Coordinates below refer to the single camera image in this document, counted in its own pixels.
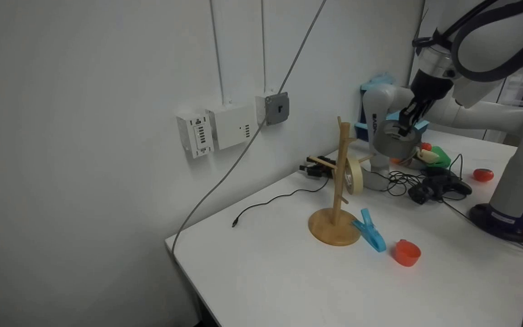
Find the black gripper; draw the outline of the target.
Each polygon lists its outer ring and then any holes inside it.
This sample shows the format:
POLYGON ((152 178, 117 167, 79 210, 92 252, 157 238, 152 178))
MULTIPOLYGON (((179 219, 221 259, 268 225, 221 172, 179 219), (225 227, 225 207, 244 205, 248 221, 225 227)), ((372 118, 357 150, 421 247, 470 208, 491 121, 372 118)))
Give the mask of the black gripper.
POLYGON ((450 87, 450 79, 435 78, 417 70, 410 83, 413 98, 404 112, 399 112, 399 134, 408 134, 413 129, 412 119, 419 119, 437 99, 441 99, 450 90, 450 87))

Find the white second robot arm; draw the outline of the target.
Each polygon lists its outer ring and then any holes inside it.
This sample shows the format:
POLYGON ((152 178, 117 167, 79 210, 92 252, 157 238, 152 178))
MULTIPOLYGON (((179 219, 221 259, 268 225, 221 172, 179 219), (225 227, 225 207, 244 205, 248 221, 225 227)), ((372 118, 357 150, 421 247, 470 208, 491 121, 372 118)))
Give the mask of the white second robot arm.
POLYGON ((408 87, 395 85, 388 72, 373 74, 359 85, 359 105, 366 127, 368 159, 361 165, 364 187, 388 187, 390 159, 412 159, 421 145, 422 130, 413 127, 399 134, 399 110, 413 99, 408 87))

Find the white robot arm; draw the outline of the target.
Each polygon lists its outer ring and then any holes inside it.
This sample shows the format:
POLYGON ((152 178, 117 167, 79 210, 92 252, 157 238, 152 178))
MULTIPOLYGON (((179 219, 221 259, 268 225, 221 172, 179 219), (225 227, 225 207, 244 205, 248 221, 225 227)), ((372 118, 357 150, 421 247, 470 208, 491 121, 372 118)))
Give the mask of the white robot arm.
POLYGON ((457 129, 490 129, 515 150, 484 203, 468 218, 484 232, 523 241, 523 105, 490 94, 523 70, 523 0, 446 0, 430 36, 413 41, 417 70, 399 130, 426 118, 457 129))

